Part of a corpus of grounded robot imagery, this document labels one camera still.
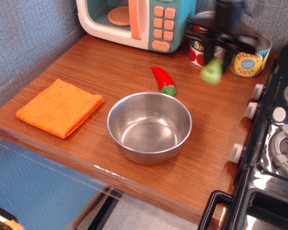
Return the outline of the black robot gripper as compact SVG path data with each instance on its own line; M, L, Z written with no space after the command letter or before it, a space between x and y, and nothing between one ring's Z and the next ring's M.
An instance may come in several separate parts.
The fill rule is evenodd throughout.
M215 47L224 48L222 72L226 72L235 51L254 54L259 44L259 33L242 22L245 2L243 0L217 0L212 18L189 17L187 22L207 29L206 33L185 31L190 39L199 38L204 46L204 62L214 57Z

